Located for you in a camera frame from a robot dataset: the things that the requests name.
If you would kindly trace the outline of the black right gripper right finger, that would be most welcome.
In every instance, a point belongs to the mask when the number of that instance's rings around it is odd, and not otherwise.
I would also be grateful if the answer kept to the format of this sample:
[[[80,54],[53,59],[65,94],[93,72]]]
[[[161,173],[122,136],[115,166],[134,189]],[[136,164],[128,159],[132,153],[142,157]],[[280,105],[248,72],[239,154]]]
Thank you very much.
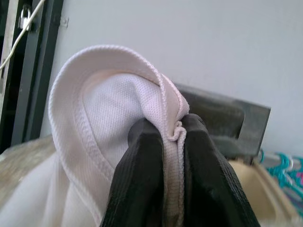
[[[258,227],[260,224],[240,181],[218,151],[203,120],[187,114],[184,143],[185,218],[187,227]]]

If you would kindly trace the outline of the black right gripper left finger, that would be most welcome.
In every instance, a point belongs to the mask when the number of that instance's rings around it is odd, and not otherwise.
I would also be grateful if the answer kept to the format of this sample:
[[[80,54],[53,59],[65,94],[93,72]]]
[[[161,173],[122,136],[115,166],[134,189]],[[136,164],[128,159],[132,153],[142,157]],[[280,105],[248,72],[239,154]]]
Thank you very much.
[[[160,227],[163,217],[163,142],[157,128],[139,119],[117,164],[103,227]]]

